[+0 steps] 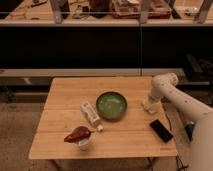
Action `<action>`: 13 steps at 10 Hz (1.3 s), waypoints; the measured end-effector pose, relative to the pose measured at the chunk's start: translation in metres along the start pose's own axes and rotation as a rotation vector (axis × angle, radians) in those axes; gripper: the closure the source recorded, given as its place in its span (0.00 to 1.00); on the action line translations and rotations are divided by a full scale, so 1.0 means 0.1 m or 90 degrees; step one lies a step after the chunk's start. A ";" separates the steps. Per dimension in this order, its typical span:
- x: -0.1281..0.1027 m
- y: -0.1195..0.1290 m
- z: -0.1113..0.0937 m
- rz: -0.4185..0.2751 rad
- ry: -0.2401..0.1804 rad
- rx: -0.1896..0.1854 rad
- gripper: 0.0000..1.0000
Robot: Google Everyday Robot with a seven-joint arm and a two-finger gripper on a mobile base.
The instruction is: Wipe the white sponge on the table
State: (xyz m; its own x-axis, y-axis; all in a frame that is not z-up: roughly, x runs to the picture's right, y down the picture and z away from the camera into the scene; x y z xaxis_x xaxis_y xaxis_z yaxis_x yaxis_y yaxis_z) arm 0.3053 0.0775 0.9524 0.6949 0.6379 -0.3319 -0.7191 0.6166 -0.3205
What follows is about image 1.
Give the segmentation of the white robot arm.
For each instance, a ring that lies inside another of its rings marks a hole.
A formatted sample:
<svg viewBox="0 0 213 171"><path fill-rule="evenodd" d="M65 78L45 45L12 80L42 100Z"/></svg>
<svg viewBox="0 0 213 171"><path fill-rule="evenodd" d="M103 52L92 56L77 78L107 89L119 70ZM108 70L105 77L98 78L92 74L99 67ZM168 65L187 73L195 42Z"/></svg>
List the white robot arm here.
<svg viewBox="0 0 213 171"><path fill-rule="evenodd" d="M213 171L213 107L180 91L177 83L174 73L154 76L145 109L154 113L155 104L166 97L194 122L188 171Z"/></svg>

